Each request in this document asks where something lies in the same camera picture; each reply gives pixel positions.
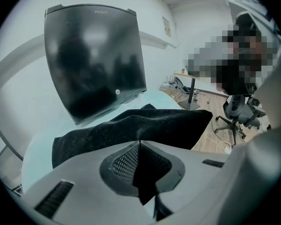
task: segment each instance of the paper sign on wall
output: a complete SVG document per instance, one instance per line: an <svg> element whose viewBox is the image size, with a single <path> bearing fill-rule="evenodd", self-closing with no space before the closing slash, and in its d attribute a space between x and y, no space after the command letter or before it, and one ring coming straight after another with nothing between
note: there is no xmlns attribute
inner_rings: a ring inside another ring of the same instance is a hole
<svg viewBox="0 0 281 225"><path fill-rule="evenodd" d="M170 37L170 22L163 17L164 31L165 34Z"/></svg>

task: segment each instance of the computer monitor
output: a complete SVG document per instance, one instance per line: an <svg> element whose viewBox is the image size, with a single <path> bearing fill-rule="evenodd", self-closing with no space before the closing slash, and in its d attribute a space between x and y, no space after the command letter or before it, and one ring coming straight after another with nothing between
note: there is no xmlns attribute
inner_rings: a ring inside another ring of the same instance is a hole
<svg viewBox="0 0 281 225"><path fill-rule="evenodd" d="M44 39L54 86L76 124L146 90L134 11L58 5L46 10Z"/></svg>

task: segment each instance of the chair seat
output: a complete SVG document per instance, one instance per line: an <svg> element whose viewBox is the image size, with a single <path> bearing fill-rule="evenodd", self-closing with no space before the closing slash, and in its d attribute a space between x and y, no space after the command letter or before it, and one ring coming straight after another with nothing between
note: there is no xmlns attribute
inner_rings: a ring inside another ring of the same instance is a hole
<svg viewBox="0 0 281 225"><path fill-rule="evenodd" d="M237 121L240 123L245 124L247 121L250 120L250 118L254 115L254 113L252 112L252 110L250 109L250 107L245 104L242 113L237 117ZM255 120L250 124L254 127L259 127L260 126L260 122L257 118L255 118Z"/></svg>

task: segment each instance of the white table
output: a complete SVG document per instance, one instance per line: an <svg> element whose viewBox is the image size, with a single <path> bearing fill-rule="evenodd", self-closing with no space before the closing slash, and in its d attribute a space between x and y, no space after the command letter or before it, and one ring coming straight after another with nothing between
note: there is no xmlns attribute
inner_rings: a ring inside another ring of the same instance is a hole
<svg viewBox="0 0 281 225"><path fill-rule="evenodd" d="M159 90L148 90L139 94L135 100L121 104L117 109L107 111L93 119L87 125L76 126L69 118L61 118L37 133L31 140L22 165L22 188L25 193L36 181L53 170L52 145L55 137L60 137L75 129L89 128L110 121L129 109L140 109L152 104L157 109L181 109L167 94Z"/></svg>

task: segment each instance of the wooden floor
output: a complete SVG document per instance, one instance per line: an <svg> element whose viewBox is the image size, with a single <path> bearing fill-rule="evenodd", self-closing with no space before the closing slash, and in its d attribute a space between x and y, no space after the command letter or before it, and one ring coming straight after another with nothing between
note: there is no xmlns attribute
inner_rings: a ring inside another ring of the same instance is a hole
<svg viewBox="0 0 281 225"><path fill-rule="evenodd" d="M160 89L161 91L167 93L170 97L172 97L176 102L181 102L184 100L188 99L188 95L182 94L180 91L177 91L175 88L166 88L166 89ZM204 131L204 134L208 136L211 140L219 143L221 140L214 134L212 126L214 129L226 126L227 124L219 119L218 121L215 120L217 116L222 116L226 117L224 114L223 110L223 104L225 103L226 98L209 94L209 93L204 93L200 92L198 95L198 101L197 104L199 104L201 107L198 109L202 110L207 110L212 112L213 117L208 124L207 128ZM243 132L246 134L246 138L242 139L241 135L237 132L237 137L236 137L236 142L238 143L243 143L243 142L248 142L250 141L254 136L256 136L259 133L262 133L262 129L257 130L257 128L252 127L251 129L248 129L247 127L244 127L243 125L240 125L241 129L243 129ZM230 143L231 145L234 143L233 141L233 134L231 130L220 130L218 131L217 135L225 142ZM197 144L193 147L192 150L195 151L204 151L204 152L213 152L216 153L215 148L216 148L216 143L212 142L209 140L206 136L202 135ZM220 143L219 144L221 147L225 148L226 146L229 146L225 143ZM217 147L217 153L224 153L224 150Z"/></svg>

